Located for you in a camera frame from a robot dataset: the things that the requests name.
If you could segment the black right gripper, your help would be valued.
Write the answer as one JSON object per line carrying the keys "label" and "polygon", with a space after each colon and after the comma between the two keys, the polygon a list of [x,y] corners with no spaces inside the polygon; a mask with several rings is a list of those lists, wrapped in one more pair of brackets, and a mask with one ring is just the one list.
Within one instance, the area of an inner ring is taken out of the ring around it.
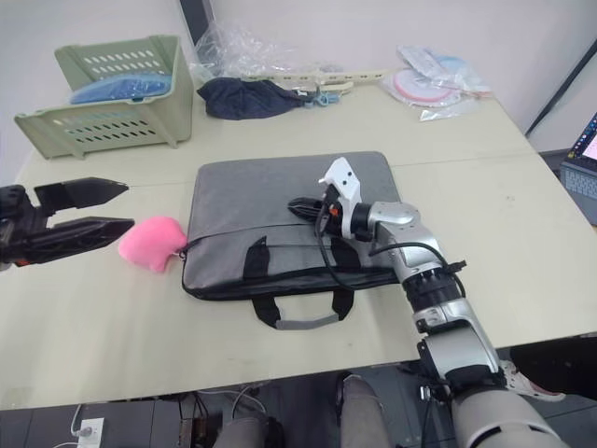
{"label": "black right gripper", "polygon": [[333,186],[326,187],[323,199],[298,197],[291,200],[287,207],[296,217],[307,221],[319,220],[318,233],[320,237],[330,234],[342,237],[343,208],[340,203],[340,193]]}

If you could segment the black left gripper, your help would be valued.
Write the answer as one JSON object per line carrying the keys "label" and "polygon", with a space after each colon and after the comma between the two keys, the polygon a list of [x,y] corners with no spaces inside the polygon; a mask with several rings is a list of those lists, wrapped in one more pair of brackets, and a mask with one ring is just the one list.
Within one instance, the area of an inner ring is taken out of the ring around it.
{"label": "black left gripper", "polygon": [[1,188],[1,267],[45,264],[111,245],[135,221],[83,217],[47,228],[48,218],[66,209],[107,203],[129,189],[110,179],[86,177],[34,188],[34,206],[22,185]]}

